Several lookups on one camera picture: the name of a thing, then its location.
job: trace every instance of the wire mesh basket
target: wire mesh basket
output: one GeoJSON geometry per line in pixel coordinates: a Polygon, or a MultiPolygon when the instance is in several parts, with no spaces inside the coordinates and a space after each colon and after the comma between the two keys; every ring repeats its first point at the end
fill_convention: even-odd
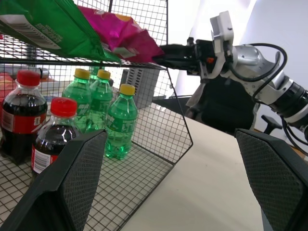
{"type": "MultiPolygon", "coordinates": [[[[77,5],[131,16],[146,28],[158,45],[167,43],[166,0],[74,0],[77,5]]],[[[192,146],[183,114],[153,103],[155,99],[176,96],[167,69],[155,64],[123,61],[96,62],[83,58],[63,58],[35,48],[10,36],[0,40],[0,98],[14,89],[20,69],[43,74],[39,87],[50,104],[74,79],[76,68],[93,70],[104,67],[114,81],[114,98],[121,83],[136,87],[138,120],[132,138],[133,146],[123,161],[104,159],[97,192],[86,231],[116,231],[165,178],[192,146]]],[[[27,191],[31,178],[29,163],[16,166],[0,156],[0,225],[27,191]]]]}

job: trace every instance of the red label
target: red label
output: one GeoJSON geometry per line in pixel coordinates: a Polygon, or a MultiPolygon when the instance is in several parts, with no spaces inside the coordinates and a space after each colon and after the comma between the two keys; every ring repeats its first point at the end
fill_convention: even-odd
{"type": "Polygon", "coordinates": [[[2,110],[1,125],[4,129],[20,134],[37,133],[46,119],[46,113],[38,116],[18,116],[2,110]]]}
{"type": "Polygon", "coordinates": [[[31,168],[36,173],[41,173],[44,171],[45,168],[51,165],[57,158],[57,155],[48,155],[42,153],[35,149],[35,147],[32,145],[31,168]]]}

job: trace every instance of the red bottle cap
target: red bottle cap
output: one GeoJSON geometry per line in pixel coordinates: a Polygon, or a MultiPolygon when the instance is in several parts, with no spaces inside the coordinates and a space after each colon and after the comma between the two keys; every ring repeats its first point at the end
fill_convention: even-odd
{"type": "Polygon", "coordinates": [[[73,117],[77,112],[77,102],[69,98],[54,98],[51,101],[50,112],[58,117],[73,117]]]}
{"type": "Polygon", "coordinates": [[[27,70],[18,71],[17,82],[25,86],[38,86],[40,82],[40,74],[34,71],[27,70]]]}

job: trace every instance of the green plastic bottle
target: green plastic bottle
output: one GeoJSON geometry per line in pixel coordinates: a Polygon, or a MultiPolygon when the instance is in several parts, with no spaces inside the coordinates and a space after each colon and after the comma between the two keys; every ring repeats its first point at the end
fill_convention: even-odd
{"type": "Polygon", "coordinates": [[[62,97],[71,98],[77,102],[78,109],[75,123],[81,132],[85,132],[89,124],[91,106],[90,72],[84,69],[76,69],[74,77],[74,81],[62,92],[62,97]]]}
{"type": "Polygon", "coordinates": [[[97,80],[97,73],[100,70],[99,66],[91,66],[89,71],[90,71],[90,86],[97,80]]]}
{"type": "Polygon", "coordinates": [[[131,137],[138,117],[134,94],[134,86],[122,84],[120,96],[109,107],[106,124],[108,138],[105,145],[105,155],[108,158],[122,160],[131,148],[131,137]]]}
{"type": "Polygon", "coordinates": [[[108,109],[112,100],[109,80],[110,72],[99,70],[97,80],[90,86],[92,103],[87,132],[105,129],[108,109]]]}

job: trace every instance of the cola bottle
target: cola bottle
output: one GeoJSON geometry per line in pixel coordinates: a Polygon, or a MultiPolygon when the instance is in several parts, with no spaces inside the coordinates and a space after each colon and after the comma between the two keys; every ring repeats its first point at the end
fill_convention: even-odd
{"type": "Polygon", "coordinates": [[[59,156],[67,142],[81,134],[75,124],[77,102],[55,98],[51,102],[51,117],[38,132],[31,156],[32,181],[59,156]]]}
{"type": "Polygon", "coordinates": [[[40,74],[21,70],[17,87],[3,100],[1,153],[20,164],[32,153],[32,143],[46,119],[47,102],[38,90],[40,74]]]}

